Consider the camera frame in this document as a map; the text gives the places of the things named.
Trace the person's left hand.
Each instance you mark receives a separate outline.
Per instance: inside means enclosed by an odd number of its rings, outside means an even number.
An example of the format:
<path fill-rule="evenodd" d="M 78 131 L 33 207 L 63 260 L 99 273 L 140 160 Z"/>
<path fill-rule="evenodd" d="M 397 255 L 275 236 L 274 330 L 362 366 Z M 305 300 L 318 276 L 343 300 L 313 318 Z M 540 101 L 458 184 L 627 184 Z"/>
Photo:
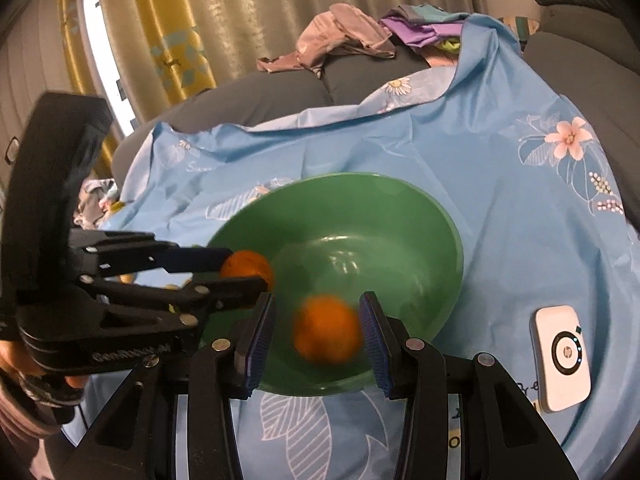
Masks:
<path fill-rule="evenodd" d="M 26 376 L 42 376 L 43 370 L 27 353 L 24 344 L 1 341 L 1 429 L 19 441 L 52 436 L 61 424 L 50 408 L 34 400 L 21 385 Z"/>

